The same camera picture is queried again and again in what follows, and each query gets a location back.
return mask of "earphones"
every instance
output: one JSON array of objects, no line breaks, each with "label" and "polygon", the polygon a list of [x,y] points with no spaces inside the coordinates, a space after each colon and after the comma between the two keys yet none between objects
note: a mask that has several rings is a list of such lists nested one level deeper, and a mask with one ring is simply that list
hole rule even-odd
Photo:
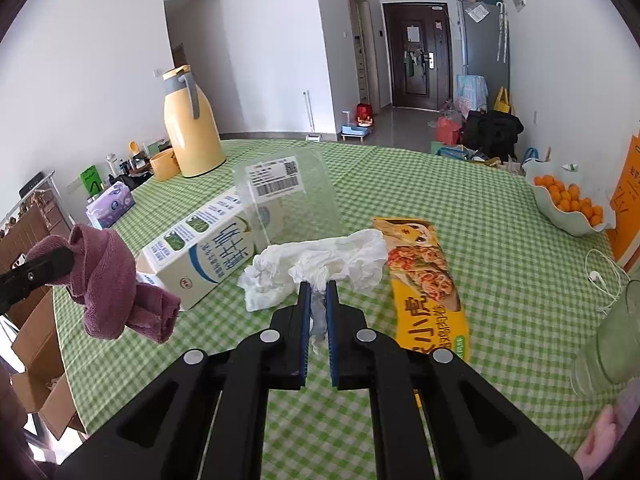
[{"label": "earphones", "polygon": [[[612,294],[609,291],[609,288],[607,287],[607,284],[605,283],[603,277],[601,276],[601,274],[597,270],[592,270],[591,272],[589,272],[588,266],[587,266],[587,261],[589,259],[589,255],[591,253],[596,253],[596,254],[599,254],[601,257],[603,257],[607,261],[607,263],[609,264],[609,267],[611,267],[611,270],[613,270],[614,274],[618,278],[618,291],[615,294]],[[622,280],[622,276],[624,275],[626,277],[627,283],[631,281],[631,278],[625,272],[624,269],[622,269],[620,266],[618,266],[606,254],[603,254],[601,251],[599,251],[597,249],[589,250],[587,252],[587,255],[584,257],[584,272],[587,275],[587,278],[589,279],[589,281],[591,283],[593,283],[593,286],[595,288],[597,288],[599,291],[601,291],[602,293],[606,294],[607,296],[609,296],[611,298],[611,302],[607,306],[603,306],[603,307],[599,307],[598,308],[598,311],[603,312],[604,314],[608,313],[611,310],[611,305],[613,305],[618,300],[620,295],[622,294],[622,288],[623,288],[622,287],[622,281],[623,281]]]}]

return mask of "barcode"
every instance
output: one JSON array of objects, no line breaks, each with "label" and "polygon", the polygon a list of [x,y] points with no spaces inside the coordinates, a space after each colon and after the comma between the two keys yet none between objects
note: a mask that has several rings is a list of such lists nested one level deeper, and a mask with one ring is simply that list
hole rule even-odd
[{"label": "barcode", "polygon": [[295,175],[298,172],[296,161],[292,160],[291,162],[285,162],[284,169],[287,172],[287,175]]},{"label": "barcode", "polygon": [[264,196],[267,194],[275,193],[277,191],[282,191],[283,189],[289,189],[290,187],[296,187],[297,185],[298,178],[295,176],[290,176],[289,178],[283,178],[281,180],[269,182],[268,184],[256,186],[255,190],[258,192],[259,196]]}]

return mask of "yellow food package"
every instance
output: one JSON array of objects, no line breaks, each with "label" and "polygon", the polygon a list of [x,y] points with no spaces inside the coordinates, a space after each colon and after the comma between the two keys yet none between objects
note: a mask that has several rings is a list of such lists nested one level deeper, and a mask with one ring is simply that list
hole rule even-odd
[{"label": "yellow food package", "polygon": [[435,226],[423,219],[374,218],[373,227],[386,243],[398,344],[424,353],[448,348],[468,361],[469,327]]}]

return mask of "yellow thermos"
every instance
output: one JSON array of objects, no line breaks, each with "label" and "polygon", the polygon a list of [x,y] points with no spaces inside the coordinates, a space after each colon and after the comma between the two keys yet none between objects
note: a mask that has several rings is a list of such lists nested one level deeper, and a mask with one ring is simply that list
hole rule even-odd
[{"label": "yellow thermos", "polygon": [[189,65],[162,76],[164,124],[182,175],[199,176],[225,161],[211,105],[196,85]]}]

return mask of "red bag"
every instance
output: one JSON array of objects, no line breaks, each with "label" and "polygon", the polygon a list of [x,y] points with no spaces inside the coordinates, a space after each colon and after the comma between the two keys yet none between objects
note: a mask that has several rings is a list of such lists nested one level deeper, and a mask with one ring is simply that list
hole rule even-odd
[{"label": "red bag", "polygon": [[443,144],[458,144],[460,142],[460,124],[446,117],[438,118],[436,123],[436,140]]}]

